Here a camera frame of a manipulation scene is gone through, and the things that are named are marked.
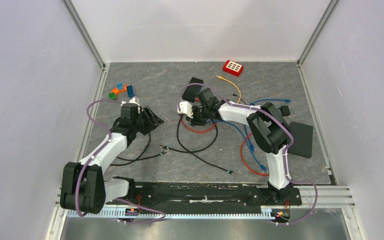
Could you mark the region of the black network switch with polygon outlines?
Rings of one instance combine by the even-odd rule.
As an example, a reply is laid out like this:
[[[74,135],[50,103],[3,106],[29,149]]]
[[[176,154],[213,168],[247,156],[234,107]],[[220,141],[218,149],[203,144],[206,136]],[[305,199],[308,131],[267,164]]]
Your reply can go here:
[[[189,84],[194,84],[194,83],[203,84],[204,81],[202,79],[192,77],[189,81]],[[200,92],[201,88],[202,88],[201,85],[187,86],[181,96],[181,99],[184,101],[188,101],[190,103],[194,103],[196,101],[197,94]]]

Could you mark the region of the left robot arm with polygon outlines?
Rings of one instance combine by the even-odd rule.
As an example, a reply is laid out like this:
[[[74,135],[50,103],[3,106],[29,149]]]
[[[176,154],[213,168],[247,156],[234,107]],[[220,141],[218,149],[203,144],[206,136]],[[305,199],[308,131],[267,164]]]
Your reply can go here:
[[[78,162],[68,162],[62,173],[59,203],[63,209],[76,211],[80,217],[98,214],[108,202],[120,199],[133,203],[137,191],[134,180],[116,177],[104,180],[104,173],[116,157],[126,150],[138,133],[147,135],[164,121],[148,106],[122,103],[120,116],[104,140]]]

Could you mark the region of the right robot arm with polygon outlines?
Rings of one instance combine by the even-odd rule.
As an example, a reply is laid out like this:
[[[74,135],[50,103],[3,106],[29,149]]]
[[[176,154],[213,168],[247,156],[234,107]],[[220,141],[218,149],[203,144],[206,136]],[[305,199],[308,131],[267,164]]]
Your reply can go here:
[[[198,94],[200,104],[181,101],[178,113],[192,125],[203,126],[210,119],[248,126],[257,146],[265,152],[269,179],[269,199],[282,204],[293,189],[288,166],[288,148],[294,143],[290,127],[280,111],[270,102],[262,106],[218,100],[208,88]]]

